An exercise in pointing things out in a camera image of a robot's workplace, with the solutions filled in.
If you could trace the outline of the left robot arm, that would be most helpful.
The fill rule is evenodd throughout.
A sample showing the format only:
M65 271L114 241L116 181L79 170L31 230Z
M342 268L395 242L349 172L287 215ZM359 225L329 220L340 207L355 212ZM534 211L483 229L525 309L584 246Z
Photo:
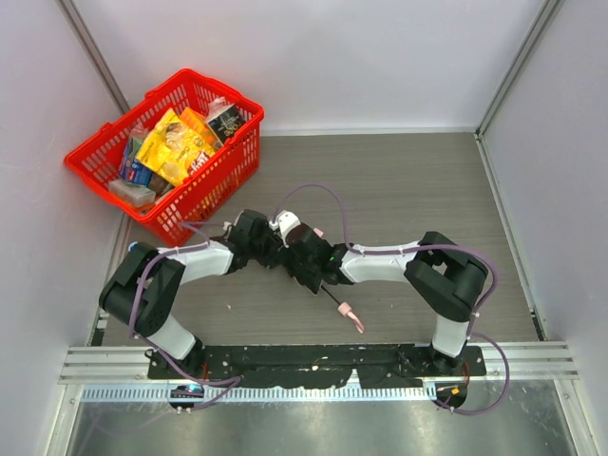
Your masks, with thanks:
M135 242L104 285L99 306L167 355L169 365L198 377L205 362L204 344L172 315L180 286L229 275L251 260L275 267L281 262L287 232L286 220L244 210L221 236L201 244L163 249Z

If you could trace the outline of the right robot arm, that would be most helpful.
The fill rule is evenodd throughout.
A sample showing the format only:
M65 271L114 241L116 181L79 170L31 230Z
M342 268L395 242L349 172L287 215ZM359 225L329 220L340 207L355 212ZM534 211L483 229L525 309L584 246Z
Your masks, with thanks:
M429 356L441 373L464 363L466 342L477 311L490 291L488 268L473 253L438 232L416 242L372 249L358 244L331 245L305 223L279 230L285 267L299 284L317 294L325 285L367 281L403 282L436 313Z

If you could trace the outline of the pink folding umbrella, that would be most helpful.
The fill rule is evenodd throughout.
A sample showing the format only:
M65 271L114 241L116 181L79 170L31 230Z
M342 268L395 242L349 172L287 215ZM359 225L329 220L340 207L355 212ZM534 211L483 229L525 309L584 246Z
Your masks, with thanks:
M326 288L324 288L324 291L331 299L333 299L338 304L338 306L337 306L338 312L345 318L350 319L352 321L354 327L356 328L356 330L359 333L364 334L365 330L366 330L365 326L362 323L362 321L360 320L360 318L358 317L358 315L352 309L352 306L346 301L339 302L337 300L337 298L335 296L333 296Z

